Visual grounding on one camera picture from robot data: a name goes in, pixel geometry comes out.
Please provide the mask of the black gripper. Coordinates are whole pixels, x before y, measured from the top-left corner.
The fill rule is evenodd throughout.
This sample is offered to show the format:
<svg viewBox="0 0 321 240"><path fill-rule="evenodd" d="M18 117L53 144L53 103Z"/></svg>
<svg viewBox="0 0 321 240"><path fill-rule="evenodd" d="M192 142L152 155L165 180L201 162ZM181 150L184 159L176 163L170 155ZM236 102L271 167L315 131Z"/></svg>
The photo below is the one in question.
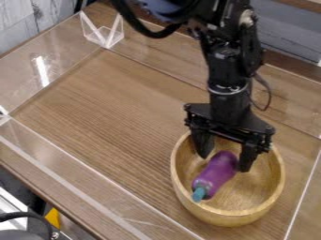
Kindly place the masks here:
<svg viewBox="0 0 321 240"><path fill-rule="evenodd" d="M238 171L246 173L259 154L272 149L275 127L252 111L252 87L214 86L209 103L185 105L185 125L190 128L194 149L206 158L214 149L214 138L221 137L242 146Z"/></svg>

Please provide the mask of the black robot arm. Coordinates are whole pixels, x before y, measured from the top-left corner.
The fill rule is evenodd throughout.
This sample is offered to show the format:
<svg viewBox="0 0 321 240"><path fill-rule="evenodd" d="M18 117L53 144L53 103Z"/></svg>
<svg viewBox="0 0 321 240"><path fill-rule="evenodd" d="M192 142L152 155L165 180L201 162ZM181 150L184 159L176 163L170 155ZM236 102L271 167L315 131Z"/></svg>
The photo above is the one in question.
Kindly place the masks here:
<svg viewBox="0 0 321 240"><path fill-rule="evenodd" d="M253 112L252 87L263 77L264 49L252 0L138 0L162 21L182 23L200 39L209 66L208 103L185 105L194 148L206 158L214 139L241 144L237 170L246 173L272 149L275 127Z"/></svg>

